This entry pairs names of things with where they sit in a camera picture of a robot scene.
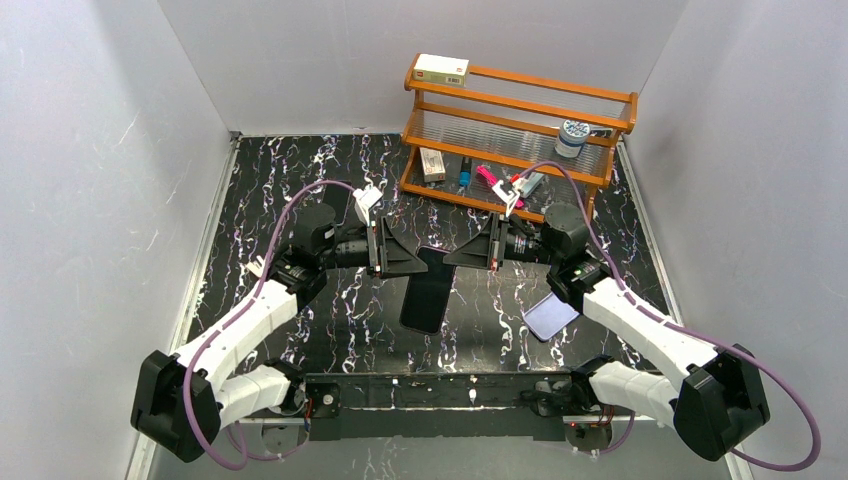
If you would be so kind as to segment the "pink-edged black smartphone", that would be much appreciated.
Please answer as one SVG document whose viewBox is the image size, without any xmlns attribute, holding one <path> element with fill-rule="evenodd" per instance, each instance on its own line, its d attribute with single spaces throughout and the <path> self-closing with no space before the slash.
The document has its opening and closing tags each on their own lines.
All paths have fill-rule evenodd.
<svg viewBox="0 0 848 480">
<path fill-rule="evenodd" d="M 455 266 L 446 264 L 448 254 L 422 246 L 416 252 L 428 270 L 410 277 L 400 311 L 400 325 L 424 335 L 440 332 L 455 277 Z"/>
</svg>

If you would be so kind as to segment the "lavender phone case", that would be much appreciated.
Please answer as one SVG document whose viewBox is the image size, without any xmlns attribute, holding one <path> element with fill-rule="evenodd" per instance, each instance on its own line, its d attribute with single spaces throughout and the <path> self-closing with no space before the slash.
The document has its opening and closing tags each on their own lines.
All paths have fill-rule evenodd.
<svg viewBox="0 0 848 480">
<path fill-rule="evenodd" d="M 548 294 L 523 313 L 524 324 L 541 342 L 551 340 L 578 317 L 579 312 L 562 302 L 554 293 Z"/>
</svg>

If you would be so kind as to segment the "blue-edged black smartphone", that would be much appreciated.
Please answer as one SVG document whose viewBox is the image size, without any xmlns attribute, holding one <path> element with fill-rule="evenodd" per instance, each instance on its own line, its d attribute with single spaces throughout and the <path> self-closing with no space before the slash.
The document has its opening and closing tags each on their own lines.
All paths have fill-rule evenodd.
<svg viewBox="0 0 848 480">
<path fill-rule="evenodd" d="M 332 208 L 334 213 L 334 224 L 342 226 L 347 218 L 351 191 L 339 185 L 328 185 L 322 196 L 322 203 Z"/>
</svg>

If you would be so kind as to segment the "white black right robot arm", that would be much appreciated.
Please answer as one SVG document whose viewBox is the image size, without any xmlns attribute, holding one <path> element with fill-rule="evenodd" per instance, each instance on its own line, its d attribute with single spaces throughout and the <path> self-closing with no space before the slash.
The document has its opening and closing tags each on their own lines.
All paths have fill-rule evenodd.
<svg viewBox="0 0 848 480">
<path fill-rule="evenodd" d="M 691 451 L 716 461 L 770 420 L 759 370 L 740 346 L 712 346 L 677 332 L 587 247 L 592 234 L 580 208 L 549 207 L 540 227 L 493 214 L 470 240 L 447 254 L 447 265 L 497 270 L 505 260 L 546 263 L 554 299 L 622 337 L 655 368 L 627 367 L 598 355 L 569 380 L 537 392 L 540 400 L 587 412 L 620 406 L 670 425 Z"/>
</svg>

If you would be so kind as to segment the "white teal stapler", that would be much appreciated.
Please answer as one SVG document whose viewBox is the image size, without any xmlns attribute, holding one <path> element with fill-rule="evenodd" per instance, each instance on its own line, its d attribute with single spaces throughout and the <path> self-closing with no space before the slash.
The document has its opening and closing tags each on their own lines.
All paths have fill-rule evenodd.
<svg viewBox="0 0 848 480">
<path fill-rule="evenodd" d="M 545 174 L 535 171 L 526 177 L 516 174 L 512 177 L 511 183 L 513 188 L 518 191 L 519 197 L 525 199 L 536 190 L 544 178 Z"/>
</svg>

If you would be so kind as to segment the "pink comb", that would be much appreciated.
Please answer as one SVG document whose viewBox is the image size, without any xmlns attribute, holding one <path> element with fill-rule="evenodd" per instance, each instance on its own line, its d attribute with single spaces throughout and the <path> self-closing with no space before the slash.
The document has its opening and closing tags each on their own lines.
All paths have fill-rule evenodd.
<svg viewBox="0 0 848 480">
<path fill-rule="evenodd" d="M 486 183 L 489 189 L 506 205 L 507 213 L 515 208 L 523 208 L 524 202 L 520 192 L 510 181 L 498 179 L 485 165 L 476 168 L 476 174 Z"/>
</svg>

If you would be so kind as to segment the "blue black marker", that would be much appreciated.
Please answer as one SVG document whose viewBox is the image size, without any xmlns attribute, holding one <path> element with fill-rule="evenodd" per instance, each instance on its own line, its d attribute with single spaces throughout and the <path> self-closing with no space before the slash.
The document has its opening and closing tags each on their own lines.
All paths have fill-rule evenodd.
<svg viewBox="0 0 848 480">
<path fill-rule="evenodd" d="M 469 157 L 463 157 L 460 165 L 460 174 L 458 184 L 461 188 L 466 188 L 471 183 L 471 169 L 473 161 Z"/>
</svg>

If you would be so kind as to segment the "small white staple box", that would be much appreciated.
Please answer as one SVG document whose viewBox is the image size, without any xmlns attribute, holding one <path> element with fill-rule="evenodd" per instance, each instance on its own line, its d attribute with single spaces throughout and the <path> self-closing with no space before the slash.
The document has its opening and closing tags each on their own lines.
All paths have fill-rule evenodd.
<svg viewBox="0 0 848 480">
<path fill-rule="evenodd" d="M 441 151 L 419 148 L 423 180 L 425 183 L 442 182 L 446 177 L 443 153 Z"/>
</svg>

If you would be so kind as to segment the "orange wooden shelf rack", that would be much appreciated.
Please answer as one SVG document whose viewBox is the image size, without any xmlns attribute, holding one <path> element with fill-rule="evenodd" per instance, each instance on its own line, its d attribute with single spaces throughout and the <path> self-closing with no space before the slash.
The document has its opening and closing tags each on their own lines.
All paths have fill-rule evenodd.
<svg viewBox="0 0 848 480">
<path fill-rule="evenodd" d="M 404 79 L 414 93 L 410 118 L 401 140 L 410 159 L 399 186 L 402 191 L 464 207 L 503 211 L 492 196 L 463 196 L 423 180 L 420 151 L 438 150 L 467 157 L 477 164 L 501 165 L 523 171 L 533 165 L 540 173 L 577 183 L 588 215 L 595 212 L 598 192 L 609 186 L 616 148 L 622 135 L 634 129 L 639 95 L 469 65 L 465 82 L 433 83 L 410 67 Z M 604 131 L 591 135 L 574 159 L 555 152 L 560 125 L 580 121 Z"/>
</svg>

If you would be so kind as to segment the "blue white round jar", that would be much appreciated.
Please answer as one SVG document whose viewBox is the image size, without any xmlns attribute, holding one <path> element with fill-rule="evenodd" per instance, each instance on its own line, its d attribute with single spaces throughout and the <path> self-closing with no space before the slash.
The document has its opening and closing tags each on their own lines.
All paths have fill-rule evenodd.
<svg viewBox="0 0 848 480">
<path fill-rule="evenodd" d="M 561 124 L 555 144 L 555 152 L 563 158 L 576 158 L 591 135 L 588 123 L 576 120 L 564 120 Z"/>
</svg>

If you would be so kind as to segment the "white green box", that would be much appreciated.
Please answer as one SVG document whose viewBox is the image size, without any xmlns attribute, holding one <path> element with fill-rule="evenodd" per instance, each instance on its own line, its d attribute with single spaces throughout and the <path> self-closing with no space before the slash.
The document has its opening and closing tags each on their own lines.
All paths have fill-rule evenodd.
<svg viewBox="0 0 848 480">
<path fill-rule="evenodd" d="M 468 59 L 421 53 L 413 65 L 412 79 L 464 87 L 469 65 Z"/>
</svg>

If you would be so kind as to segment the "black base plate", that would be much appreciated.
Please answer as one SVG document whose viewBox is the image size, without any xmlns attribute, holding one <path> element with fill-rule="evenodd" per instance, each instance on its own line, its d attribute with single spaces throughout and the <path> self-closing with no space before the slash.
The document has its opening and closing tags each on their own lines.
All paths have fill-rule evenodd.
<svg viewBox="0 0 848 480">
<path fill-rule="evenodd" d="M 526 437 L 608 442 L 621 406 L 588 406 L 565 372 L 308 374 L 313 441 L 378 437 Z"/>
</svg>

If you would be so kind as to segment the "aluminium rail frame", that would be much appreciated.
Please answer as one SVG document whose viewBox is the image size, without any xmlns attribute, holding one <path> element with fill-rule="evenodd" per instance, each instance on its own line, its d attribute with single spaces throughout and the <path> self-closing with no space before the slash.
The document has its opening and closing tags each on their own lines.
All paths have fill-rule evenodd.
<svg viewBox="0 0 848 480">
<path fill-rule="evenodd" d="M 344 228 L 329 203 L 301 213 L 292 238 L 272 240 L 256 267 L 257 283 L 223 318 L 171 354 L 142 363 L 131 411 L 134 429 L 191 462 L 213 453 L 221 431 L 265 409 L 321 414 L 319 395 L 295 365 L 269 361 L 240 375 L 236 367 L 267 336 L 298 316 L 333 269 L 363 268 L 408 282 L 403 313 L 432 319 L 448 302 L 457 268 L 496 271 L 504 261 L 548 266 L 550 299 L 624 336 L 652 363 L 649 371 L 599 355 L 567 378 L 522 391 L 539 416 L 622 407 L 670 425 L 688 448 L 715 461 L 770 418 L 755 360 L 743 347 L 683 333 L 640 302 L 614 265 L 587 247 L 593 231 L 576 206 L 550 205 L 534 227 L 512 213 L 492 214 L 454 250 L 412 250 L 374 213 L 381 192 L 349 188 L 358 222 Z"/>
</svg>

